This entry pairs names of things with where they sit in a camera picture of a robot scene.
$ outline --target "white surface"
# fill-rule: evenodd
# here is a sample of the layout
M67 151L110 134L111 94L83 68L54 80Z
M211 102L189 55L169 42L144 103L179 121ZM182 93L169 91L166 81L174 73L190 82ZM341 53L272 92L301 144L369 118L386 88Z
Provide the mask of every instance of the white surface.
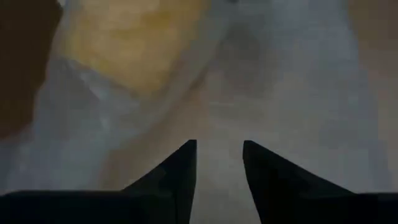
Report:
M94 188L120 189L198 139L192 223L259 223L242 162L243 140L253 139L354 192L392 190L343 1L241 2L202 82L114 152Z

